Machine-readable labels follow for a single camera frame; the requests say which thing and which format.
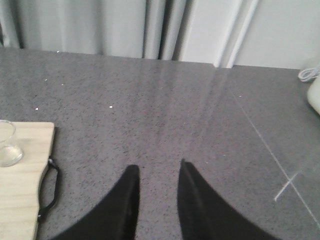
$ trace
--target white curtain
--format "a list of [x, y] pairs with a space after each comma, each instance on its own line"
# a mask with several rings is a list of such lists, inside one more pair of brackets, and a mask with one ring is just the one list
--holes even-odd
[[1, 42], [12, 48], [171, 60], [186, 2], [0, 0]]

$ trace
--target clear drinking glass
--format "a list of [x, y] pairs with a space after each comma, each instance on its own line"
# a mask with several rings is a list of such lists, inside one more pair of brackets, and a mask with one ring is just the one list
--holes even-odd
[[16, 127], [7, 120], [0, 120], [0, 167], [16, 164], [23, 157], [17, 144]]

